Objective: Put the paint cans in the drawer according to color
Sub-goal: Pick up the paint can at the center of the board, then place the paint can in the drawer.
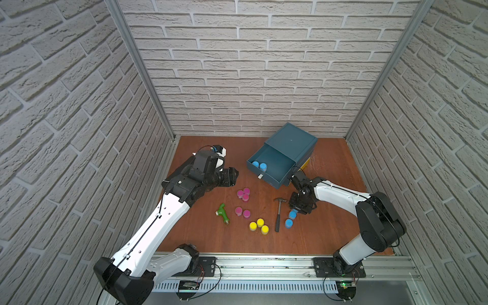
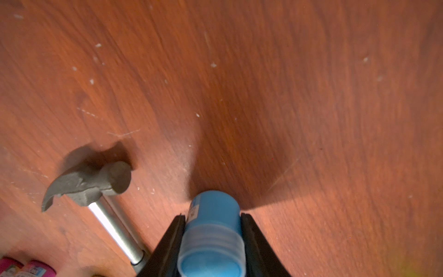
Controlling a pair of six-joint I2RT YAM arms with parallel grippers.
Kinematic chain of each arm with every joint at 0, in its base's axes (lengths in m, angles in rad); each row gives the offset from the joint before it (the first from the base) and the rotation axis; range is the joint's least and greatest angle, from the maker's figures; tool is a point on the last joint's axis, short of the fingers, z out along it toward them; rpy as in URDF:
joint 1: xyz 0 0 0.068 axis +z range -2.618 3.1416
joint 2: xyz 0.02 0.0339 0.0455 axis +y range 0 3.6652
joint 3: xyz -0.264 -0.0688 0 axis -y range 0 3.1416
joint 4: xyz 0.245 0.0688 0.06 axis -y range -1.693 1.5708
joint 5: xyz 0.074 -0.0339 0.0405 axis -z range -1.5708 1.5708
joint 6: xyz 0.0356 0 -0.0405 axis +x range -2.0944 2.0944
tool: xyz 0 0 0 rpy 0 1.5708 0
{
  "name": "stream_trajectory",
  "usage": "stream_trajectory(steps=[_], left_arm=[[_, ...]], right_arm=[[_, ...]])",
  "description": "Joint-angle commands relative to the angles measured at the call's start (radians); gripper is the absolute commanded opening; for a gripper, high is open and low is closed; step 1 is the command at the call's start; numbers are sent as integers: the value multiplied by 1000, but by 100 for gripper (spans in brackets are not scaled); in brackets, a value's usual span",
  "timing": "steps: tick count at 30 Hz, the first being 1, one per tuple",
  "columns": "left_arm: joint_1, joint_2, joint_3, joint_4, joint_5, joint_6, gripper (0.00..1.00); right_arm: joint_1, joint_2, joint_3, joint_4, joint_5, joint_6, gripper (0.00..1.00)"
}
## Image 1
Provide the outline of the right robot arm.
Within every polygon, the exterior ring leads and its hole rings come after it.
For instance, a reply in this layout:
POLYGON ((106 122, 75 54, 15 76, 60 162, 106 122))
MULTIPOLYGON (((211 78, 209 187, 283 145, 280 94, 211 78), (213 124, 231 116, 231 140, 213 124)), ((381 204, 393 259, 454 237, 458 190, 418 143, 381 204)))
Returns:
POLYGON ((310 214, 317 202, 331 203, 355 216, 360 233, 333 254, 334 273, 343 276, 351 273, 366 257, 383 252, 399 242, 407 228, 388 196, 373 194, 338 186, 321 177, 309 179, 298 171, 291 176, 296 188, 289 205, 301 214, 310 214))

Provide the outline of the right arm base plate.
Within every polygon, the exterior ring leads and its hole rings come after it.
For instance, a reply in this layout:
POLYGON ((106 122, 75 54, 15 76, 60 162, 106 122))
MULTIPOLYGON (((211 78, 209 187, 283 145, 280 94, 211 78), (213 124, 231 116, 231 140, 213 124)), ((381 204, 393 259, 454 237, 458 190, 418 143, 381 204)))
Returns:
POLYGON ((314 257, 313 267, 317 278, 354 277, 365 278, 363 261, 353 265, 344 262, 340 257, 314 257))

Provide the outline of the teal top drawer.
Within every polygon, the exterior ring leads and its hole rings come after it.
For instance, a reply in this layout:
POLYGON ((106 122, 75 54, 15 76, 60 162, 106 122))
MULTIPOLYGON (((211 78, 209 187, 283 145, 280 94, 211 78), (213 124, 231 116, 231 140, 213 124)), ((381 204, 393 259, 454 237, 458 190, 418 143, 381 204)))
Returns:
POLYGON ((258 178, 267 182, 276 189, 290 184, 292 169, 296 162, 279 150, 264 144, 254 155, 247 160, 247 168, 258 178), (260 164, 267 164, 267 171, 256 168, 252 162, 258 161, 260 164))

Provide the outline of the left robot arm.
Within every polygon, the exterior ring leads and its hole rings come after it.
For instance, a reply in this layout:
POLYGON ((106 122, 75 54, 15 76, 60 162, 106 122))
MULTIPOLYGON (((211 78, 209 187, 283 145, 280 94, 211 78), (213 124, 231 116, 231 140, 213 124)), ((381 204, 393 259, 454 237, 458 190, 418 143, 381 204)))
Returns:
POLYGON ((163 197, 145 223, 111 257, 95 266, 103 291, 118 304, 143 304, 154 286, 177 274, 194 275, 203 269, 195 246, 182 244, 160 260, 151 259, 179 219, 208 191, 236 184, 238 171, 225 168, 226 149, 204 146, 163 182, 163 197))

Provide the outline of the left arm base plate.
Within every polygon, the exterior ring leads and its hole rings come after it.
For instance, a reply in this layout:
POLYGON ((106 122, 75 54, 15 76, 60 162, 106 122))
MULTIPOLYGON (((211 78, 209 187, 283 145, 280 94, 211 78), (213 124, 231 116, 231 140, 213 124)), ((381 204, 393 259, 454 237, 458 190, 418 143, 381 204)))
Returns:
POLYGON ((192 259, 188 268, 180 273, 174 274, 175 277, 213 277, 216 269, 216 257, 199 256, 192 259))

